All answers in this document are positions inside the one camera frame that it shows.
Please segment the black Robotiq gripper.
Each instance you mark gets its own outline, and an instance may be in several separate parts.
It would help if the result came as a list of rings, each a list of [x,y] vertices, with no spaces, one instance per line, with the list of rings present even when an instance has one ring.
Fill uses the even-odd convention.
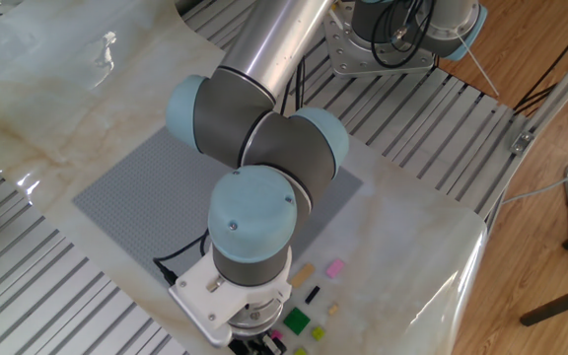
[[[267,355],[284,355],[287,351],[286,345],[278,338],[271,336],[271,331],[267,330],[257,335],[234,337],[228,347],[235,355],[260,355],[258,348],[266,348]]]

